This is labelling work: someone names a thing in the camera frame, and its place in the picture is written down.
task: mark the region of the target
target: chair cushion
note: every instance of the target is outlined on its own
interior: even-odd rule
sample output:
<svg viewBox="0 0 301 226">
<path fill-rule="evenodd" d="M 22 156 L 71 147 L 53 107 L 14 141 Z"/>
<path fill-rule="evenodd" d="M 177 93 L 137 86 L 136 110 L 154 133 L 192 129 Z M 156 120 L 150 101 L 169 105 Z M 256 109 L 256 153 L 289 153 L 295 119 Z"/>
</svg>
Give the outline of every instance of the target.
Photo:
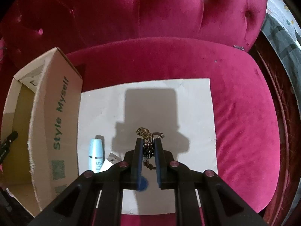
<svg viewBox="0 0 301 226">
<path fill-rule="evenodd" d="M 248 51 L 267 0 L 16 0 L 0 24 L 11 60 L 23 67 L 45 51 L 70 53 L 139 37 L 185 37 Z"/>
<path fill-rule="evenodd" d="M 208 41 L 153 37 L 86 48 L 68 58 L 83 76 L 83 91 L 209 78 L 218 173 L 256 212 L 269 203 L 279 175 L 279 131 L 269 88 L 249 54 Z M 122 224 L 170 225 L 173 220 L 172 215 L 124 215 Z"/>
</svg>

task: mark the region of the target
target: white paper sheet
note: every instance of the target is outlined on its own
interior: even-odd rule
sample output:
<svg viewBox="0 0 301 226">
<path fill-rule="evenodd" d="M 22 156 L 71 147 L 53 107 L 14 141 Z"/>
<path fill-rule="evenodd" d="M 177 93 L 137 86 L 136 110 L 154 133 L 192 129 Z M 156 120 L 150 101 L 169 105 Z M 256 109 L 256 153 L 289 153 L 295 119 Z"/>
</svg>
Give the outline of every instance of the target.
<svg viewBox="0 0 301 226">
<path fill-rule="evenodd" d="M 136 129 L 162 132 L 162 145 L 190 169 L 217 173 L 216 135 L 209 79 L 176 79 L 122 84 L 82 93 L 78 125 L 79 174 L 88 170 L 92 138 L 123 158 L 134 149 Z M 122 213 L 153 215 L 175 212 L 173 190 L 160 190 L 156 171 L 143 166 L 143 192 L 124 190 Z"/>
</svg>

